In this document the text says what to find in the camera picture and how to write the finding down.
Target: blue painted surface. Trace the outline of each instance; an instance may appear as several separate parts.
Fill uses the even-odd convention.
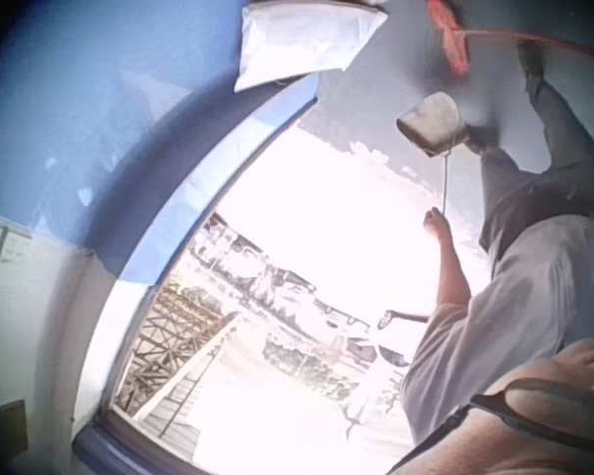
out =
[[[281,90],[233,93],[241,10],[36,2],[0,48],[0,216],[93,247],[119,275],[204,153]],[[156,123],[171,90],[187,96]]]
[[[251,114],[247,121],[237,126],[211,152],[207,154],[200,150],[202,163],[191,171],[167,203],[159,207],[158,215],[134,250],[127,267],[121,273],[121,278],[150,285],[155,283],[173,254],[187,239],[189,231],[198,224],[205,210],[230,179],[247,166],[248,159],[284,124],[299,115],[304,106],[313,101],[318,82],[319,76],[312,74],[293,83]],[[203,127],[194,128],[194,135],[211,134],[211,124],[207,129],[209,130]],[[189,139],[190,143],[193,143],[194,138]],[[194,159],[193,154],[197,151],[191,147],[188,155],[175,153],[172,161],[180,162],[182,159],[181,165],[184,166]],[[163,177],[170,179],[172,176],[177,175],[169,172]],[[127,218],[124,218],[115,228],[122,232],[123,222],[126,220]],[[124,251],[127,250],[127,247],[106,247],[105,251],[111,253],[104,262],[113,265],[109,270],[118,274],[117,266],[128,260],[124,255]]]

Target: white bag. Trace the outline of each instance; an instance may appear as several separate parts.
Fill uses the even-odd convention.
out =
[[[345,70],[387,15],[360,5],[286,1],[243,11],[236,92],[325,69]]]

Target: gray shirt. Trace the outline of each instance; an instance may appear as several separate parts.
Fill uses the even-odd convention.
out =
[[[415,443],[508,371],[594,337],[594,221],[559,216],[527,230],[468,307],[432,314],[403,383]]]

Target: curved window frame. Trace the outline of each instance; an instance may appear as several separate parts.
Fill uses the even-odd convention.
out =
[[[257,157],[316,103],[318,81],[318,74],[311,74],[283,88],[268,85],[271,97],[198,161],[158,212],[121,270],[89,344],[75,402],[72,447],[91,469],[114,474],[206,473],[131,425],[129,418],[113,407],[113,393],[123,378],[129,349],[146,312],[185,245]],[[201,193],[190,198],[190,187]],[[183,201],[191,204],[187,209],[190,216],[185,217],[186,224],[176,226],[177,236],[162,245],[159,234],[171,235],[168,208]],[[156,262],[151,255],[155,248],[160,254]],[[151,275],[145,273],[147,266]],[[118,313],[120,306],[125,307],[124,317]]]

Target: eyeglasses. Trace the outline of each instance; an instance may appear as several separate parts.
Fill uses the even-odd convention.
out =
[[[497,416],[520,432],[594,453],[594,395],[557,381],[522,378],[497,394],[473,396],[394,465],[388,475],[459,428],[471,409]]]

